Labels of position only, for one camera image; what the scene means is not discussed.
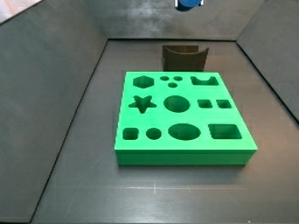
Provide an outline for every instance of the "rectangular hole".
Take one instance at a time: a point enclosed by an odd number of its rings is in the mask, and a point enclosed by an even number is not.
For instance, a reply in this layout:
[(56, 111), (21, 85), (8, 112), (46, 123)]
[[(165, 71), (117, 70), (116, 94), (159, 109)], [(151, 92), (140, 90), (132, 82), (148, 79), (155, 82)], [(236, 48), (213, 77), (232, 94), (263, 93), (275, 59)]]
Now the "rectangular hole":
[(123, 130), (123, 138), (124, 140), (136, 140), (137, 139), (139, 130), (136, 128), (125, 128)]
[(199, 107), (201, 109), (211, 109), (212, 108), (209, 100), (197, 100), (197, 103), (199, 103)]
[(229, 101), (228, 100), (216, 100), (219, 107), (221, 109), (231, 109)]
[(213, 139), (241, 139), (236, 124), (209, 124), (209, 134)]

